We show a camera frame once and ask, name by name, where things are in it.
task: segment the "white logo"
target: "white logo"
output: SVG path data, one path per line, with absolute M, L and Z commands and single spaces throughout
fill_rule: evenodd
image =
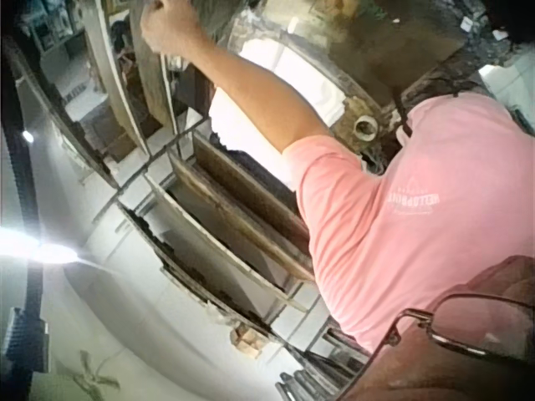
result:
M 428 215 L 433 211 L 433 206 L 441 202 L 441 198 L 438 194 L 430 194 L 412 177 L 406 187 L 398 187 L 396 191 L 390 192 L 386 202 L 394 205 L 394 213 Z

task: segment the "ceiling light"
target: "ceiling light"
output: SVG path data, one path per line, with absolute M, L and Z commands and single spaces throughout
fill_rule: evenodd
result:
M 35 261 L 52 265 L 65 265 L 78 260 L 78 255 L 72 249 L 55 244 L 42 244 L 31 257 Z
M 78 260 L 72 249 L 55 244 L 42 244 L 22 232 L 0 227 L 0 256 L 20 257 L 45 264 L 64 265 Z
M 23 131 L 23 137 L 24 139 L 26 140 L 26 142 L 28 142 L 29 144 L 32 144 L 33 141 L 34 141 L 34 138 L 33 138 L 33 135 L 31 135 L 29 132 L 27 132 L 26 130 Z

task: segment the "person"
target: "person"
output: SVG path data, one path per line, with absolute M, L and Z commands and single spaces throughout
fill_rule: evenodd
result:
M 426 308 L 510 255 L 535 254 L 535 141 L 494 99 L 419 104 L 410 140 L 372 176 L 291 86 L 218 48 L 187 0 L 146 6 L 141 28 L 153 51 L 195 64 L 283 154 L 321 295 L 370 352 L 400 310 Z
M 535 260 L 509 257 L 439 296 L 430 310 L 435 311 L 431 330 L 489 354 L 445 348 L 415 324 L 394 347 L 384 341 L 337 400 L 535 399 Z M 477 319 L 471 316 L 474 311 Z M 415 311 L 400 316 L 415 316 Z M 507 325 L 497 322 L 501 319 L 508 320 Z M 491 358 L 496 355 L 517 363 Z

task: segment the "wooden plank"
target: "wooden plank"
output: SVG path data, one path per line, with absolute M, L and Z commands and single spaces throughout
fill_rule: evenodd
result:
M 154 54 L 141 37 L 141 14 L 145 0 L 130 0 L 130 30 L 134 43 L 135 61 L 140 71 L 141 83 L 149 112 L 165 127 L 172 127 L 161 59 Z
M 223 245 L 217 238 L 215 238 L 206 228 L 199 223 L 195 217 L 190 215 L 183 207 L 181 207 L 172 196 L 167 194 L 167 192 L 158 185 L 154 180 L 152 180 L 148 175 L 145 175 L 145 179 L 152 188 L 153 192 L 156 195 L 156 198 L 162 201 L 165 205 L 168 205 L 173 213 L 176 213 L 177 216 L 186 220 L 193 228 L 195 228 L 202 237 L 205 239 L 205 242 L 208 243 L 211 248 L 228 260 L 235 268 L 237 268 L 244 276 L 249 278 L 251 281 L 257 283 L 260 287 L 266 289 L 272 293 L 276 298 L 281 300 L 286 305 L 295 307 L 301 312 L 306 312 L 307 309 L 301 305 L 299 302 L 293 300 L 287 293 L 285 293 L 281 288 L 275 286 L 265 277 L 263 277 L 258 272 L 255 272 L 246 262 L 240 259 L 236 254 L 234 254 L 229 248 Z
M 237 305 L 229 305 L 228 300 L 223 300 L 221 295 L 216 295 L 216 292 L 206 287 L 206 283 L 199 283 L 189 272 L 185 269 L 176 255 L 170 255 L 166 245 L 152 235 L 148 223 L 136 216 L 134 212 L 129 211 L 120 202 L 116 202 L 119 210 L 125 215 L 126 220 L 139 232 L 141 237 L 149 244 L 154 253 L 164 262 L 165 270 L 170 273 L 178 282 L 180 287 L 186 287 L 188 293 L 195 294 L 204 303 L 210 302 L 220 308 L 226 315 L 242 322 L 243 324 L 254 328 L 266 338 L 280 343 L 281 339 L 271 331 L 271 328 L 262 322 L 260 317 L 252 312 L 244 312 L 239 310 Z
M 67 138 L 88 166 L 96 171 L 96 173 L 110 186 L 119 189 L 119 185 L 111 175 L 110 169 L 85 139 L 85 133 L 82 130 L 82 127 L 78 123 L 73 122 L 69 117 L 65 108 L 61 104 L 59 96 L 53 92 L 51 84 L 44 77 L 43 71 L 32 69 L 30 67 L 23 51 L 9 36 L 2 38 L 2 47 L 10 63 L 12 63 L 26 79 L 29 88 L 32 90 L 43 109 L 48 113 L 61 133 Z
M 270 235 L 243 209 L 226 195 L 223 195 L 206 177 L 187 163 L 170 154 L 171 165 L 181 181 L 206 201 L 216 207 L 226 222 L 241 232 L 261 251 L 265 252 L 288 273 L 303 280 L 313 281 L 312 261 L 291 244 L 283 244 L 282 237 Z
M 139 121 L 134 116 L 125 83 L 119 72 L 119 65 L 111 48 L 110 25 L 102 0 L 81 0 L 80 7 L 89 46 L 93 51 L 115 118 L 134 143 L 149 154 L 149 147 L 141 133 Z
M 171 117 L 171 128 L 173 129 L 174 135 L 180 134 L 180 127 L 178 125 L 178 121 L 176 120 L 176 114 L 177 112 L 183 112 L 187 110 L 187 106 L 184 104 L 184 110 L 179 111 L 175 110 L 175 107 L 173 106 L 173 93 L 171 90 L 171 78 L 170 78 L 170 72 L 167 68 L 168 61 L 167 56 L 161 54 L 160 55 L 160 66 L 161 66 L 161 77 L 164 81 L 164 88 L 166 90 L 166 103 L 167 103 L 167 109 L 169 110 L 169 116 Z
M 194 134 L 193 147 L 203 170 L 302 253 L 308 254 L 308 228 L 299 216 L 201 135 Z

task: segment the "glasses frame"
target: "glasses frame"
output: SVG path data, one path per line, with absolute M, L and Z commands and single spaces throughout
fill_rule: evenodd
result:
M 436 310 L 438 310 L 442 304 L 444 304 L 445 302 L 447 302 L 448 300 L 452 298 L 455 298 L 455 299 L 458 299 L 458 298 L 488 299 L 488 300 L 493 300 L 493 301 L 509 303 L 512 305 L 516 305 L 518 307 L 525 307 L 526 309 L 529 309 L 532 311 L 532 318 L 533 318 L 533 321 L 535 322 L 535 307 L 534 306 L 528 305 L 523 302 L 513 301 L 511 299 L 507 299 L 504 297 L 485 295 L 485 294 L 454 293 L 442 299 L 441 302 L 436 306 Z M 391 347 L 395 347 L 401 342 L 401 334 L 397 329 L 397 325 L 401 321 L 401 319 L 405 317 L 412 317 L 416 319 L 418 321 L 417 323 L 418 327 L 421 329 L 425 329 L 427 337 L 433 343 L 449 351 L 460 353 L 468 357 L 484 359 L 492 363 L 506 364 L 506 365 L 513 366 L 513 367 L 535 368 L 535 365 L 532 365 L 529 362 L 521 361 L 516 358 L 508 357 L 505 355 L 500 355 L 498 353 L 493 353 L 491 351 L 487 351 L 479 347 L 474 347 L 472 345 L 467 345 L 465 343 L 461 343 L 456 340 L 452 340 L 451 338 L 442 336 L 439 333 L 435 332 L 435 330 L 433 330 L 432 328 L 433 319 L 435 317 L 435 314 L 433 312 L 427 312 L 421 309 L 408 308 L 408 309 L 405 309 L 403 312 L 401 312 L 395 318 L 395 320 L 390 325 L 388 332 L 381 340 L 379 346 L 375 349 L 369 361 L 362 367 L 358 375 L 347 385 L 347 387 L 336 398 L 336 400 L 342 400 L 343 396 L 346 395 L 347 392 L 357 384 L 357 382 L 366 373 L 366 371 L 374 362 L 374 360 L 380 355 L 385 345 L 390 345 Z M 532 337 L 533 337 L 533 341 L 535 342 L 535 330 L 533 330 Z

